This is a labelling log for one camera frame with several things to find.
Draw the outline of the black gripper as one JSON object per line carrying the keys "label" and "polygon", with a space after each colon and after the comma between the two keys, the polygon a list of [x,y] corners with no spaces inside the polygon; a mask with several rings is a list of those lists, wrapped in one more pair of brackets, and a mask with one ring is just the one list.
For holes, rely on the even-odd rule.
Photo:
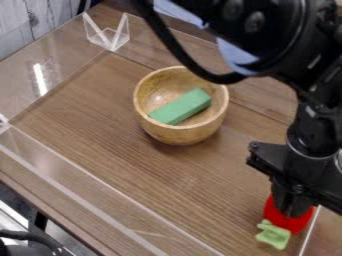
{"label": "black gripper", "polygon": [[269,177],[272,202],[287,218],[301,217],[322,205],[342,215],[339,152],[309,157],[291,146],[251,142],[245,163]]}

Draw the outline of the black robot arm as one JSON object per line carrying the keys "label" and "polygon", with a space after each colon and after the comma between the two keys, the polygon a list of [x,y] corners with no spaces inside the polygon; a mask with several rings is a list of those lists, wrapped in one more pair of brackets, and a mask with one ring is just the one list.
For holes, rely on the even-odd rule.
{"label": "black robot arm", "polygon": [[285,143],[249,144],[247,163],[271,180],[275,209],[300,216],[322,205],[342,215],[342,23],[335,0],[171,0],[201,21],[233,73],[269,76],[297,97]]}

